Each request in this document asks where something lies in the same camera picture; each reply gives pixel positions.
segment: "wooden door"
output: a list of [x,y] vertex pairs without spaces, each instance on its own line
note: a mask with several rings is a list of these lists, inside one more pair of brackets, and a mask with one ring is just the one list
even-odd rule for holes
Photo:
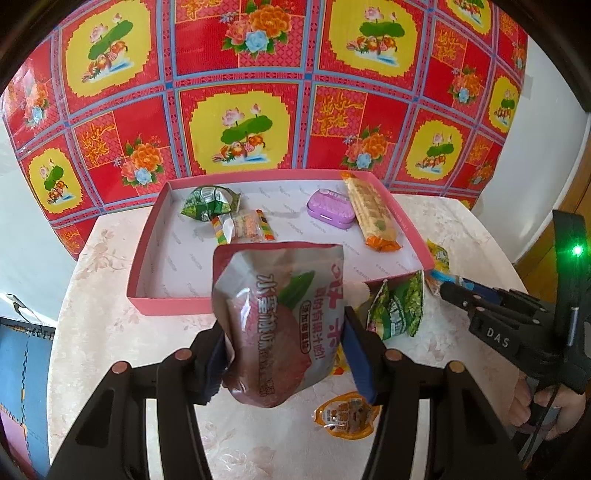
[[[587,142],[573,183],[559,209],[578,213],[585,218],[589,236],[587,240],[591,245],[591,140]],[[552,223],[546,227],[532,248],[519,259],[515,269],[530,295],[552,303],[556,301],[558,277]]]

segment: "finger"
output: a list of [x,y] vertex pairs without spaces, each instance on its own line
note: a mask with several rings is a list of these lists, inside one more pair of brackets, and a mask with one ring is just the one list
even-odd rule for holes
[[[548,405],[548,402],[550,401],[550,398],[552,397],[554,389],[555,387],[548,387],[545,390],[536,393],[534,395],[534,401],[538,405],[546,407]],[[560,389],[558,390],[558,394],[556,395],[556,398],[552,402],[552,407],[562,408],[572,403],[577,404],[581,402],[582,399],[584,399],[584,395],[578,395],[571,389],[565,387],[564,385],[561,385]]]
[[521,427],[525,422],[530,419],[530,409],[521,404],[516,399],[513,399],[511,408],[509,409],[509,421],[516,427]]
[[519,380],[516,384],[515,384],[515,394],[514,394],[515,398],[517,400],[519,400],[519,402],[524,406],[524,407],[529,407],[530,403],[531,403],[531,392],[530,392],[530,388],[527,385],[527,382],[525,381],[525,379],[523,380]]
[[568,432],[579,422],[585,411],[586,399],[584,395],[577,395],[574,400],[560,409],[556,425],[546,435],[547,440]]
[[562,435],[562,432],[558,427],[552,427],[550,431],[546,434],[546,440],[554,440],[556,437]]

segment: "orange snack packet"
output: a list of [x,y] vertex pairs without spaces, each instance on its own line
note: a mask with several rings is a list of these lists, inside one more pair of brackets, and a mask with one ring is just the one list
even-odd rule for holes
[[365,244],[382,252],[399,250],[394,217],[378,191],[369,182],[348,171],[341,175],[347,185],[349,200],[365,237]]
[[323,403],[314,412],[314,421],[334,437],[359,440],[374,430],[379,407],[372,407],[359,392],[349,392]]

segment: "yellow circle pattern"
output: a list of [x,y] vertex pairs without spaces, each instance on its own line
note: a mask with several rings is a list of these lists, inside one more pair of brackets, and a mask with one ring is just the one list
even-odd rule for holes
[[[515,101],[515,108],[510,110],[509,117],[502,121],[496,115],[496,111],[501,107],[501,102],[508,95]],[[491,121],[493,127],[498,128],[503,133],[508,133],[511,127],[511,122],[515,116],[517,103],[519,102],[519,90],[507,77],[499,77],[495,86],[492,89],[491,102],[488,106],[488,119]]]
[[[441,173],[423,170],[417,167],[427,156],[427,150],[433,145],[433,137],[441,134],[445,140],[452,136],[453,152],[446,155],[445,163],[442,164]],[[407,173],[419,180],[441,180],[445,178],[457,163],[462,151],[464,140],[460,131],[451,125],[446,125],[439,120],[430,120],[422,125],[414,135],[413,144],[408,151],[406,158]]]
[[[269,130],[261,133],[265,141],[262,153],[266,155],[268,161],[236,165],[232,165],[232,162],[214,163],[213,156],[219,154],[220,149],[225,145],[220,139],[222,132],[227,128],[222,124],[222,116],[227,110],[238,108],[238,111],[244,114],[244,119],[249,119],[254,116],[251,108],[255,104],[261,110],[261,115],[266,115],[273,122]],[[197,104],[189,120],[189,130],[195,159],[206,173],[265,170],[277,168],[288,151],[290,116],[281,99],[267,92],[235,95],[219,93]]]
[[[99,24],[112,28],[115,26],[113,18],[116,14],[134,25],[131,31],[121,39],[128,47],[125,55],[130,59],[132,65],[95,82],[82,82],[82,76],[88,71],[90,64],[88,55],[92,46],[90,42],[92,30]],[[150,49],[150,12],[148,8],[139,0],[119,2],[104,12],[93,15],[82,22],[72,34],[72,38],[66,47],[68,85],[75,94],[81,97],[97,95],[107,87],[121,85],[144,69]]]
[[471,15],[467,10],[461,9],[454,0],[446,0],[447,6],[456,14],[456,16],[472,27],[482,35],[487,35],[491,31],[491,6],[488,0],[482,0],[484,8],[480,10],[479,15]]
[[[51,170],[51,163],[64,170],[63,177],[60,179],[67,185],[67,191],[72,194],[72,198],[61,203],[49,203],[49,192],[45,189],[44,179],[40,170],[42,167]],[[48,148],[41,155],[33,158],[28,170],[31,186],[39,200],[41,206],[50,213],[61,213],[77,207],[82,201],[82,187],[78,178],[72,169],[72,164],[67,159],[64,152],[58,148]]]
[[395,57],[398,65],[382,63],[371,57],[364,57],[353,50],[347,49],[347,44],[361,35],[359,27],[368,20],[365,10],[370,4],[359,0],[337,0],[333,4],[330,17],[329,41],[337,59],[344,61],[350,67],[359,70],[373,70],[386,77],[400,77],[409,71],[413,65],[417,48],[418,33],[413,16],[400,5],[387,0],[372,0],[371,7],[379,8],[384,20],[389,20],[391,13],[397,16],[397,22],[404,29],[404,36],[396,38],[398,51]]

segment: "purple tin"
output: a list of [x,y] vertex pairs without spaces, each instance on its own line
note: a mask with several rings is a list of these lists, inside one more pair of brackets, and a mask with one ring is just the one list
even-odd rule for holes
[[320,189],[310,197],[308,214],[343,230],[355,222],[355,211],[349,199],[328,189]]

